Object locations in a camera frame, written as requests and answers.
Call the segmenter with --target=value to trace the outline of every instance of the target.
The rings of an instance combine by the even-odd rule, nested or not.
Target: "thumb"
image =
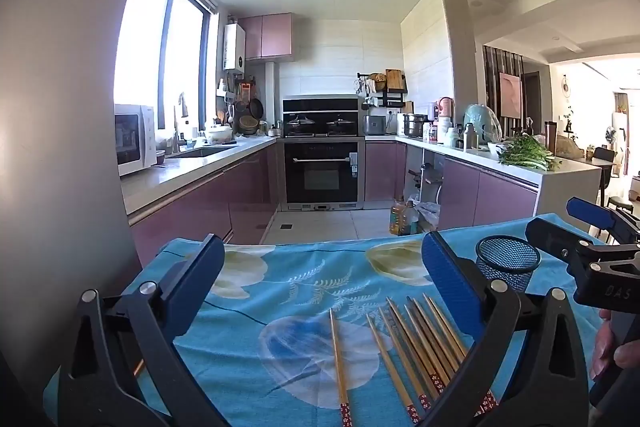
[[[640,366],[640,341],[623,344],[613,353],[613,360],[622,369]]]

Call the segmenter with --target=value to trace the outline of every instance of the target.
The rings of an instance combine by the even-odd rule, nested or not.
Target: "white countertop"
[[[478,166],[484,167],[486,169],[491,169],[492,171],[500,172],[501,174],[506,174],[508,176],[512,176],[514,178],[527,181],[531,184],[538,185],[542,183],[542,178],[544,176],[557,176],[562,174],[569,174],[571,172],[579,172],[579,171],[590,171],[593,169],[599,170],[598,167],[593,165],[586,165],[584,163],[575,162],[573,160],[567,160],[565,158],[558,158],[561,161],[558,169],[554,171],[540,171],[537,169],[530,169],[528,167],[516,167],[513,165],[503,165],[498,160],[492,156],[489,151],[479,151],[474,150],[470,152],[465,152],[462,149],[453,149],[450,147],[444,147],[444,145],[435,144],[432,142],[422,141],[421,138],[409,138],[406,136],[394,136],[394,135],[385,135],[385,136],[367,136],[365,138],[366,141],[398,141],[401,143],[406,143],[408,145],[413,145],[414,147],[421,147],[423,149],[427,149],[433,151],[434,153],[442,154],[445,156],[450,156],[452,158],[457,158],[459,160],[476,164]]]
[[[122,197],[127,216],[203,176],[264,149],[276,139],[268,136],[236,137],[238,146],[206,158],[168,158],[164,165],[123,176]]]

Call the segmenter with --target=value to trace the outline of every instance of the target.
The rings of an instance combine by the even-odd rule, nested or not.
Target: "cutting board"
[[[386,87],[388,89],[401,89],[406,92],[406,82],[400,70],[386,70]]]

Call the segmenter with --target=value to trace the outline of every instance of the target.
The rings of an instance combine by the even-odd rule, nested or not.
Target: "wire basket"
[[[513,290],[524,292],[533,270],[540,265],[540,252],[511,235],[490,235],[476,244],[476,266],[488,279],[502,279]]]

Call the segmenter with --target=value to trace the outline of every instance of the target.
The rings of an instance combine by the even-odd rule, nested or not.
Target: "table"
[[[600,167],[602,172],[600,173],[600,206],[605,206],[604,204],[604,171],[605,169],[610,169],[615,165],[614,162],[608,162],[606,160],[600,160],[599,158],[592,158],[590,160],[586,158],[572,158],[575,162],[584,163],[586,165],[593,165],[594,167]]]

